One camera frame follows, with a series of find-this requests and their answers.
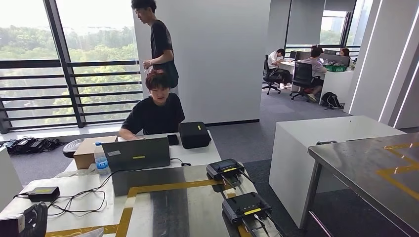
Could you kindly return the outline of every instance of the led light strip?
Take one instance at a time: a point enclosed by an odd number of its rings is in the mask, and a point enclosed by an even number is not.
[[[418,6],[418,9],[416,10],[415,19],[413,20],[412,26],[410,27],[409,35],[407,36],[406,44],[403,49],[402,56],[400,57],[399,65],[397,65],[396,73],[394,74],[393,81],[391,82],[390,89],[388,90],[387,97],[385,98],[384,105],[382,106],[381,114],[380,114],[380,117],[378,118],[379,122],[381,121],[382,114],[384,113],[385,106],[387,105],[388,97],[390,97],[391,90],[393,89],[394,81],[396,81],[397,74],[399,73],[400,65],[402,65],[402,61],[406,53],[407,45],[410,42],[410,37],[412,36],[413,29],[415,28],[416,21],[418,19],[418,14],[419,14],[419,6]]]
[[[419,61],[416,64],[415,72],[413,73],[412,79],[410,80],[410,84],[409,84],[409,87],[407,88],[406,95],[405,95],[405,98],[403,99],[402,106],[400,107],[399,114],[397,115],[396,121],[394,122],[394,125],[393,125],[394,128],[396,128],[397,121],[399,120],[400,114],[402,113],[403,106],[405,105],[407,96],[409,95],[409,91],[410,91],[410,88],[412,87],[413,80],[416,77],[416,73],[418,72],[418,68],[419,68]]]
[[[368,45],[367,45],[367,51],[365,51],[364,61],[362,62],[361,71],[359,73],[358,81],[356,82],[354,96],[352,98],[351,106],[349,107],[349,111],[348,111],[349,114],[351,114],[351,110],[352,110],[353,102],[355,100],[356,92],[358,91],[359,81],[361,80],[362,72],[364,71],[365,61],[367,60],[368,51],[370,50],[370,45],[371,45],[371,40],[373,39],[374,30],[376,29],[377,19],[378,19],[379,12],[381,10],[381,5],[382,5],[382,0],[380,0],[380,3],[378,5],[377,16],[376,16],[376,19],[374,20],[373,30],[371,31],[370,40],[368,41]]]

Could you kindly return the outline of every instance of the power adapter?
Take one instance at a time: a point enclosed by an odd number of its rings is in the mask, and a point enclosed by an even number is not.
[[[31,202],[54,201],[60,196],[60,189],[55,187],[38,187],[28,192],[28,198]]]

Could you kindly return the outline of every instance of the water bottle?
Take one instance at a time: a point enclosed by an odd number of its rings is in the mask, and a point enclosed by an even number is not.
[[[108,174],[111,172],[111,169],[108,166],[108,160],[106,159],[105,153],[103,152],[102,143],[96,142],[95,145],[94,161],[96,162],[97,172],[99,174]]]

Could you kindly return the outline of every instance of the hand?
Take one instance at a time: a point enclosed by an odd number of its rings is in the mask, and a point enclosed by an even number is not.
[[[144,66],[144,69],[145,70],[147,70],[148,68],[150,68],[152,65],[153,65],[152,60],[147,60],[147,61],[144,61],[143,62],[143,66]]]

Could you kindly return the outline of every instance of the office chair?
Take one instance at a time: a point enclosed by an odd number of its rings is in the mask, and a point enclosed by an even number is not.
[[[268,88],[268,93],[266,93],[267,95],[269,95],[269,92],[271,91],[271,89],[278,91],[278,94],[281,94],[281,91],[278,89],[277,86],[274,86],[275,84],[275,80],[279,77],[279,72],[276,71],[276,69],[272,69],[271,71],[269,71],[269,66],[268,66],[268,55],[265,54],[265,64],[263,67],[263,80],[265,82],[268,83],[267,86],[262,87],[262,89],[267,89]]]
[[[308,63],[300,63],[295,62],[295,68],[294,68],[294,78],[293,78],[293,85],[299,86],[300,91],[299,92],[291,92],[290,96],[293,96],[291,100],[294,100],[297,96],[303,96],[307,99],[307,102],[310,102],[310,99],[305,92],[305,89],[312,88],[311,85],[312,81],[314,79],[319,79],[320,76],[311,76],[311,64]]]

